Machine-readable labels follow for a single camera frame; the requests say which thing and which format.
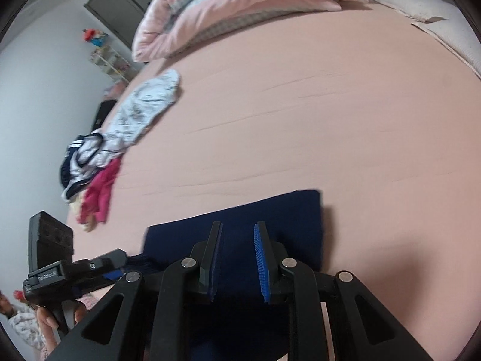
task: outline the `gray cabinet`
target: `gray cabinet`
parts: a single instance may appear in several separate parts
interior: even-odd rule
[[[132,48],[135,31],[150,2],[151,0],[89,0],[85,8]]]

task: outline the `pink blanket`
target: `pink blanket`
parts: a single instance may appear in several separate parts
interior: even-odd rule
[[[148,62],[167,57],[196,40],[291,12],[339,10],[335,0],[153,0],[138,27],[133,58]]]

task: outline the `fingernail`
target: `fingernail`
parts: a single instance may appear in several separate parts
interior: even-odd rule
[[[59,328],[59,324],[55,321],[55,319],[53,318],[47,318],[47,324],[51,327],[51,328]]]

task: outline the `white wall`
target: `white wall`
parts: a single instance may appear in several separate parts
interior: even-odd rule
[[[6,295],[21,289],[28,274],[29,218],[45,210],[66,220],[59,183],[66,146],[90,131],[112,84],[88,60],[93,45],[82,39],[88,26],[79,7],[62,3],[0,53],[0,260],[10,269],[0,289]],[[28,346],[19,350],[34,359]]]
[[[31,0],[31,3],[20,11],[11,24],[7,33],[5,34],[2,43],[0,44],[0,50],[5,48],[24,28],[27,28],[39,17],[42,17],[46,12],[51,11],[57,5],[67,0]]]

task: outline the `pink bedsheet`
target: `pink bedsheet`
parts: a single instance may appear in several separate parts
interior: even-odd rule
[[[436,361],[481,319],[481,81],[382,5],[287,17],[150,63],[182,96],[124,156],[75,257],[140,252],[152,224],[323,191],[324,270],[353,271]]]

